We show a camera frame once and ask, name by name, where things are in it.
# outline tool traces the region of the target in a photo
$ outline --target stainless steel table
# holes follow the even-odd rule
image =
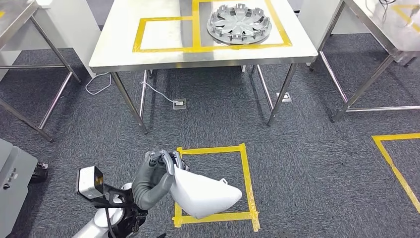
[[[210,13],[221,5],[244,3],[259,7],[271,19],[269,37],[260,44],[224,45],[207,32]],[[270,125],[279,110],[297,63],[313,62],[316,49],[287,0],[114,0],[89,66],[111,75],[142,131],[146,86],[137,111],[118,71],[184,67],[254,65],[267,97]],[[259,64],[289,63],[290,68],[275,104]]]
[[[366,111],[391,111],[391,110],[412,110],[420,109],[420,106],[399,106],[399,107],[378,107],[378,108],[352,108],[356,100],[375,82],[381,73],[392,63],[394,59],[402,57],[412,58],[406,66],[410,65],[420,56],[420,5],[418,0],[398,0],[387,6],[381,5],[378,0],[341,0],[335,16],[328,28],[321,45],[319,56],[327,67],[329,74],[337,86],[344,105],[333,117],[334,121],[340,120],[345,112],[366,112]],[[347,5],[362,23],[375,36],[388,51],[389,56],[380,64],[373,75],[348,99],[341,88],[334,71],[325,57],[322,49],[325,42],[331,35],[335,24],[344,6]]]
[[[0,49],[5,46],[7,41],[23,26],[28,20],[31,20],[35,28],[51,47],[57,57],[60,59],[62,64],[54,65],[11,65],[11,66],[0,66],[0,69],[31,69],[31,68],[66,68],[68,74],[62,83],[60,89],[58,90],[56,96],[54,97],[53,102],[48,108],[47,113],[44,115],[39,126],[35,125],[31,120],[26,116],[18,112],[11,105],[6,103],[2,98],[0,98],[0,106],[6,109],[8,112],[13,114],[19,120],[23,121],[25,124],[37,131],[43,138],[48,141],[52,141],[53,138],[45,133],[44,127],[49,119],[51,112],[53,111],[55,105],[57,104],[61,94],[64,91],[67,83],[69,82],[71,76],[73,76],[79,83],[80,79],[71,68],[69,63],[65,60],[63,55],[58,51],[54,46],[54,43],[48,38],[46,33],[42,30],[41,26],[33,17],[33,14],[38,9],[38,4],[35,0],[0,0]]]

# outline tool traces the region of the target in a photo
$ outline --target yellow tape square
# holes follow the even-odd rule
[[[182,147],[176,149],[181,157],[183,155],[199,155],[199,154],[212,154],[212,153],[228,153],[228,152],[239,152],[241,154],[242,170],[244,173],[245,191],[248,201],[248,212],[234,212],[234,213],[218,213],[203,219],[197,220],[192,216],[182,216],[181,207],[175,203],[175,215],[172,218],[175,227],[179,228],[182,224],[193,224],[193,223],[204,223],[204,222],[224,222],[224,221],[239,221],[239,220],[251,220],[254,232],[260,229],[260,222],[258,220],[258,211],[255,206],[254,194],[251,185],[251,175],[248,166],[248,156],[245,148],[245,143],[238,146],[226,146],[226,147],[211,147],[211,148],[198,148],[184,150]]]
[[[406,22],[407,24],[411,23],[412,19],[410,18],[410,16],[408,16],[407,14],[405,14],[405,12],[403,12],[403,9],[407,8],[410,10],[414,10],[414,9],[418,9],[420,8],[420,4],[412,4],[412,5],[402,5],[402,4],[396,4],[392,6],[392,9],[394,9],[394,11],[396,11],[398,13],[398,15],[400,15]],[[420,33],[420,26],[417,23],[412,24],[412,27]]]
[[[391,167],[392,171],[394,172],[395,176],[397,177],[398,181],[402,185],[403,189],[407,193],[408,197],[410,198],[411,202],[414,204],[415,208],[417,209],[418,213],[420,213],[420,202],[417,199],[416,195],[411,190],[410,186],[408,185],[407,181],[400,173],[398,168],[395,166],[394,162],[391,159],[388,151],[386,151],[385,147],[382,144],[382,141],[387,140],[408,140],[408,139],[420,139],[420,133],[411,133],[411,134],[396,134],[396,135],[373,135],[373,140],[377,145],[378,149],[381,151],[382,155],[384,156],[386,162]]]
[[[280,34],[283,43],[281,44],[250,44],[250,45],[231,45],[231,46],[202,46],[201,37],[200,37],[200,3],[201,2],[214,2],[214,1],[226,1],[226,0],[192,0],[192,16],[177,16],[177,17],[152,17],[152,18],[141,18],[139,22],[139,27],[137,29],[136,38],[134,39],[133,52],[185,52],[185,53],[203,53],[211,52],[214,50],[239,50],[239,49],[264,49],[270,47],[288,47],[292,46],[289,36],[286,33],[283,25],[281,24],[280,18],[278,17],[276,11],[274,10],[271,0],[264,0],[267,5],[268,11],[271,14],[272,21],[277,27],[278,33]],[[167,48],[167,49],[141,49],[141,43],[148,21],[171,21],[171,20],[191,20],[193,29],[192,29],[192,38],[193,46],[192,47],[181,47],[181,48]]]

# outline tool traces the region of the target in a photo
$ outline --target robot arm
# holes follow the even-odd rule
[[[112,233],[124,238],[136,233],[146,220],[147,210],[169,192],[174,180],[174,166],[184,169],[178,152],[147,152],[133,183],[125,184],[122,189],[104,183],[102,172],[95,166],[80,169],[77,193],[98,210],[74,238],[106,238],[112,237]]]

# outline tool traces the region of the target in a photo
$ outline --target black cable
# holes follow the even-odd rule
[[[112,238],[116,238],[114,231],[112,231],[111,220],[109,218],[109,211],[107,207],[105,208],[105,213],[106,213],[106,222],[108,223],[109,233],[111,234]]]
[[[386,13],[388,11],[388,5],[390,5],[390,4],[392,4],[392,3],[396,2],[396,1],[397,0],[379,0],[379,3],[381,3],[383,9],[385,9],[385,12],[384,12],[384,14],[382,16],[382,22],[385,22],[385,20],[386,20]]]

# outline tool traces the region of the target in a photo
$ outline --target power cord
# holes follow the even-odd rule
[[[164,96],[168,101],[170,101],[171,103],[180,103],[179,101],[175,101],[175,100],[171,100],[169,98],[167,98],[163,93],[159,92],[158,90],[154,89],[152,86],[150,86],[150,84],[146,83],[146,82],[141,82],[141,84],[146,84],[148,87],[150,87],[153,91],[161,94],[162,96]]]
[[[116,238],[116,236],[114,234],[114,231],[112,230],[111,220],[109,218],[109,211],[108,211],[108,208],[107,207],[105,208],[105,213],[106,213],[106,222],[108,223],[109,233],[111,234],[112,238]]]
[[[103,76],[103,75],[107,75],[107,74],[109,74],[110,72],[107,72],[107,73],[102,73],[102,74],[98,74],[98,75],[96,75],[95,77],[93,77],[87,84],[86,84],[86,86],[85,86],[85,89],[86,89],[86,91],[90,94],[90,95],[96,95],[96,94],[98,94],[98,93],[100,93],[100,92],[102,92],[103,90],[105,90],[105,89],[107,89],[107,88],[109,88],[110,86],[111,86],[111,83],[112,83],[112,78],[111,78],[111,74],[109,75],[109,84],[105,87],[105,88],[103,88],[103,89],[101,89],[101,90],[99,90],[98,92],[96,92],[96,93],[92,93],[91,91],[89,91],[89,89],[88,89],[88,86],[89,86],[89,84],[91,84],[92,83],[92,81],[95,79],[95,78],[97,78],[97,77],[99,77],[99,76]],[[159,92],[158,90],[156,90],[156,89],[154,89],[150,84],[148,84],[148,83],[146,83],[146,82],[140,82],[141,84],[146,84],[148,87],[150,87],[153,91],[155,91],[155,92],[157,92],[157,93],[159,93],[159,94],[161,94],[162,96],[164,96],[168,101],[170,101],[171,103],[173,103],[173,104],[176,104],[176,103],[180,103],[179,101],[176,101],[176,100],[171,100],[171,99],[169,99],[167,96],[165,96],[163,93],[161,93],[161,92]]]
[[[108,73],[101,73],[101,74],[98,74],[98,75],[96,75],[95,77],[93,77],[93,78],[91,79],[91,81],[89,81],[89,83],[88,83],[88,84],[86,84],[86,86],[85,86],[86,91],[87,91],[90,95],[93,95],[93,96],[94,96],[94,95],[96,95],[96,94],[98,94],[98,93],[102,92],[103,90],[105,90],[105,89],[109,88],[109,87],[111,86],[111,83],[112,83],[111,74],[109,74],[109,84],[108,84],[108,86],[106,86],[105,88],[103,88],[103,89],[99,90],[99,91],[98,91],[98,92],[96,92],[96,93],[92,93],[92,92],[91,92],[91,91],[89,91],[89,89],[88,89],[89,84],[91,84],[91,83],[92,83],[92,81],[93,81],[95,78],[97,78],[97,77],[99,77],[99,76],[107,75],[107,74],[109,74],[109,72],[108,72]]]
[[[388,5],[395,3],[397,0],[379,0],[379,2],[381,3],[383,9],[385,9],[385,12],[382,16],[382,22],[385,22],[386,20],[386,13],[388,11]]]

